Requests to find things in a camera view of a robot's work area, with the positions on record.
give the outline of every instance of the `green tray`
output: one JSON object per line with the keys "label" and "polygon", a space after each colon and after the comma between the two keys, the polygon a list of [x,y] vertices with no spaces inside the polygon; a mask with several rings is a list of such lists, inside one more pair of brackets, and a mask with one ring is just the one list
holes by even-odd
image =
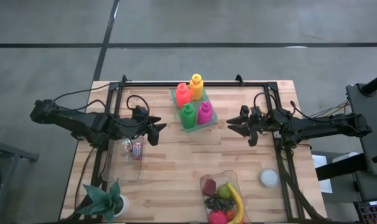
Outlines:
{"label": "green tray", "polygon": [[[178,111],[178,114],[179,114],[179,117],[180,117],[180,120],[181,120],[181,119],[182,119],[182,115],[180,114],[180,110],[181,110],[181,109],[177,106],[177,103],[176,103],[176,90],[172,90],[172,91],[170,91],[170,95],[171,95],[171,97],[172,97],[172,100],[173,100],[173,102],[174,102],[176,108],[177,108],[177,111]],[[196,121],[197,121],[197,119],[198,119],[198,109],[199,109],[199,107],[201,106],[201,103],[202,103],[203,101],[209,101],[209,102],[210,102],[210,100],[209,100],[209,98],[208,98],[208,95],[207,95],[207,93],[206,93],[205,90],[202,90],[202,97],[201,97],[201,99],[199,99],[199,100],[192,100],[192,101],[190,102],[191,104],[193,104],[194,109],[195,109],[195,114],[196,114],[196,116],[195,116],[195,120],[196,120]],[[212,120],[209,121],[208,123],[201,124],[201,125],[199,125],[199,124],[196,123],[195,126],[192,127],[192,128],[184,128],[184,127],[183,127],[183,124],[182,124],[182,128],[184,129],[185,132],[189,133],[189,132],[192,132],[192,131],[196,131],[196,130],[198,130],[198,129],[200,129],[200,128],[207,127],[207,126],[209,126],[209,125],[211,125],[211,124],[215,124],[217,119],[218,119],[218,116],[216,115],[215,110],[213,110]]]}

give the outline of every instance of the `banana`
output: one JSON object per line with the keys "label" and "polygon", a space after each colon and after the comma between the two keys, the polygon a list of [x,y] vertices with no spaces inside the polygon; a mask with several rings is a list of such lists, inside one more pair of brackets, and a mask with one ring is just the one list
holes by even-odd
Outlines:
{"label": "banana", "polygon": [[244,218],[244,203],[243,199],[241,198],[240,194],[234,188],[232,183],[226,183],[227,187],[230,189],[231,195],[233,196],[234,201],[237,205],[237,212],[234,219],[227,224],[239,224]]}

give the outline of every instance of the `white lid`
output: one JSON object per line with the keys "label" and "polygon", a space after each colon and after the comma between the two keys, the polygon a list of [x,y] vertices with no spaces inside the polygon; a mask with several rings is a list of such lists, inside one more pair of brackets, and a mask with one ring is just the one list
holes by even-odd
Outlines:
{"label": "white lid", "polygon": [[278,184],[278,174],[272,169],[264,169],[261,172],[261,182],[266,187],[274,187]]}

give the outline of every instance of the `white pot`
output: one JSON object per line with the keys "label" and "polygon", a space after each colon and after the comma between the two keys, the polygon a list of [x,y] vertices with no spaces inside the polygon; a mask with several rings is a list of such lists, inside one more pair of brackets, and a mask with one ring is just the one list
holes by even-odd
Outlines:
{"label": "white pot", "polygon": [[121,211],[119,211],[117,214],[115,214],[114,217],[118,217],[118,216],[124,214],[129,208],[129,199],[127,197],[123,196],[123,195],[119,195],[119,197],[123,202],[123,206],[122,206]]}

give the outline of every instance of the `red fruit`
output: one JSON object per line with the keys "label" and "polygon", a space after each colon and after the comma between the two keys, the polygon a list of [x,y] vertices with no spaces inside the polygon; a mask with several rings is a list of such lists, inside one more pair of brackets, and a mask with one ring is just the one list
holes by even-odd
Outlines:
{"label": "red fruit", "polygon": [[210,224],[227,224],[227,217],[220,210],[210,212],[208,219]]}
{"label": "red fruit", "polygon": [[208,197],[215,196],[216,182],[212,179],[207,179],[203,185],[203,194]]}
{"label": "red fruit", "polygon": [[229,210],[225,213],[227,220],[230,222],[234,219],[234,212],[232,210]]}

